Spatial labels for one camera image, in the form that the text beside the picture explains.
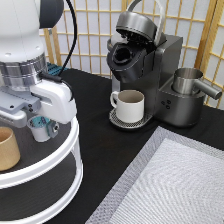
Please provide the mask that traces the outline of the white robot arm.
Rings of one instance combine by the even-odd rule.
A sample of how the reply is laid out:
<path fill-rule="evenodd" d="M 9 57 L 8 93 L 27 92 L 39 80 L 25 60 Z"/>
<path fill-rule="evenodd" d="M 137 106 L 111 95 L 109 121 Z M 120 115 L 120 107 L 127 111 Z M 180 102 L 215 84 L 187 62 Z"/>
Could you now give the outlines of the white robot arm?
<path fill-rule="evenodd" d="M 29 127 L 44 142 L 76 116 L 68 83 L 48 73 L 39 36 L 63 13 L 63 0 L 0 0 L 0 120 Z"/>

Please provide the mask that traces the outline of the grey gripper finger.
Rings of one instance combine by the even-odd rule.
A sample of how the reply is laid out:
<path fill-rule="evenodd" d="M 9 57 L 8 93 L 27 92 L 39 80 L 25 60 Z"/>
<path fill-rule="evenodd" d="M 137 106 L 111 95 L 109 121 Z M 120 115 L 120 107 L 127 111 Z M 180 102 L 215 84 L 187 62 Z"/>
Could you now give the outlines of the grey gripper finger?
<path fill-rule="evenodd" d="M 59 124 L 55 121 L 50 121 L 47 124 L 47 133 L 50 138 L 55 138 L 59 131 Z"/>

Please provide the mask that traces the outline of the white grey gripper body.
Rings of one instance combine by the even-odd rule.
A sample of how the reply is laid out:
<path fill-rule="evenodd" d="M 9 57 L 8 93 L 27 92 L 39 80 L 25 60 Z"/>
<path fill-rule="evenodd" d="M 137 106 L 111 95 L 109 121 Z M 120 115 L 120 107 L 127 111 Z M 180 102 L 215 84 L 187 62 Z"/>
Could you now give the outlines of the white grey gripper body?
<path fill-rule="evenodd" d="M 67 124 L 77 113 L 76 103 L 69 87 L 43 80 L 26 91 L 0 87 L 0 121 L 17 128 L 27 123 L 27 114 L 37 114 Z"/>

